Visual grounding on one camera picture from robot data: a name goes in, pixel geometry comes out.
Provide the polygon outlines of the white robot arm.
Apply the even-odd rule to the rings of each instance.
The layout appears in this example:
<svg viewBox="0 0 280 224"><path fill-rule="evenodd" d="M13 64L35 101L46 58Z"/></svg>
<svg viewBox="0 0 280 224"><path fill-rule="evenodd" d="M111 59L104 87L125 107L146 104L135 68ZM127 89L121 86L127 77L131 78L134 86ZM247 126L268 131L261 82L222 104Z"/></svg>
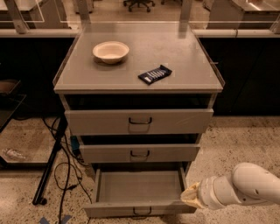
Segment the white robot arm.
<svg viewBox="0 0 280 224"><path fill-rule="evenodd" d="M190 207L211 210L231 205L280 205L280 178L259 165L240 163L227 175L191 185L180 199Z"/></svg>

